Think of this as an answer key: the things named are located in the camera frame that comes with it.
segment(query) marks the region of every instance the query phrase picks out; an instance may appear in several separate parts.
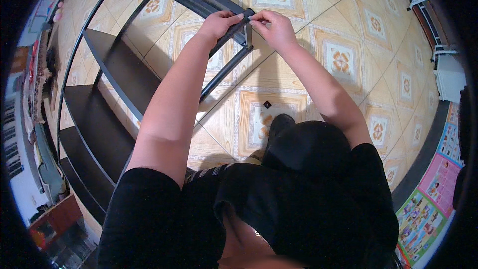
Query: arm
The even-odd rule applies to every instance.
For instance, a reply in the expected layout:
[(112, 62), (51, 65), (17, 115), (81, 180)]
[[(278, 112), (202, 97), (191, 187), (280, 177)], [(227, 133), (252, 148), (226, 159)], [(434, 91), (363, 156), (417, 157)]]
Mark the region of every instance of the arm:
[(209, 52), (243, 17), (228, 11), (211, 14), (184, 46), (144, 113), (126, 170), (157, 170), (182, 188)]
[(268, 10), (252, 16), (252, 26), (297, 75), (324, 119), (342, 130), (352, 148), (372, 143), (362, 112), (335, 78), (296, 39), (289, 18)]

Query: black t-shirt sleeve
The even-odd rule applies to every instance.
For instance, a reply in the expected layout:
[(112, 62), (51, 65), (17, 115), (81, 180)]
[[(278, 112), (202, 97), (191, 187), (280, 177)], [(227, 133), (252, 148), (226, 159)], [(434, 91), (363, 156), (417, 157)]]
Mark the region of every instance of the black t-shirt sleeve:
[(348, 169), (343, 181), (344, 190), (368, 217), (379, 242), (386, 250), (393, 251), (399, 227), (377, 149), (368, 143), (356, 146), (350, 153)]
[(165, 251), (181, 190), (156, 170), (125, 172), (111, 198), (98, 246), (99, 268), (130, 268), (152, 262)]

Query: dark wooden shelf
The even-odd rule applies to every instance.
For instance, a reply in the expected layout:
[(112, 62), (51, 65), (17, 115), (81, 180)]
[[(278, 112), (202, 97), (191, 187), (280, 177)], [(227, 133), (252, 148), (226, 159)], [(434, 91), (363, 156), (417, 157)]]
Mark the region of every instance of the dark wooden shelf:
[(60, 130), (58, 134), (66, 155), (81, 182), (98, 204), (104, 210), (108, 209), (115, 186), (93, 160), (75, 127)]
[(116, 36), (86, 29), (83, 37), (119, 97), (142, 120), (159, 78)]
[(116, 184), (134, 139), (93, 85), (67, 86), (64, 99), (81, 138), (100, 169)]
[(91, 196), (90, 192), (81, 182), (80, 178), (77, 176), (76, 172), (71, 167), (70, 161), (68, 158), (63, 158), (60, 160), (60, 167), (63, 170), (68, 182), (71, 187), (78, 195), (78, 198), (81, 200), (83, 205), (88, 209), (88, 211), (93, 215), (93, 217), (98, 221), (99, 224), (103, 225), (105, 221), (106, 212), (101, 208), (96, 200)]

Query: black shoe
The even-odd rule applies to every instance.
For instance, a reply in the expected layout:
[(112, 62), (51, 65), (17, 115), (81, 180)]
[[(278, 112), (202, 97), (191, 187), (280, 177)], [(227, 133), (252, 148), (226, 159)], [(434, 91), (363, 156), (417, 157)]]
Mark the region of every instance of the black shoe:
[(269, 139), (267, 140), (267, 146), (264, 154), (267, 153), (269, 147), (274, 142), (275, 138), (278, 136), (279, 133), (293, 127), (295, 124), (296, 121), (294, 121), (294, 119), (290, 115), (283, 113), (276, 116), (272, 121), (271, 128), (269, 129)]

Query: white nightstand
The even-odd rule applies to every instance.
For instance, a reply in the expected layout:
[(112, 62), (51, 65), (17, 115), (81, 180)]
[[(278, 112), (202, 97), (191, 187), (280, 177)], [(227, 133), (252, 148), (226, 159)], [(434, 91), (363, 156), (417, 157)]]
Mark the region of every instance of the white nightstand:
[(433, 74), (436, 76), (440, 100), (459, 103), (460, 91), (467, 85), (463, 66), (454, 55), (439, 55), (437, 63)]

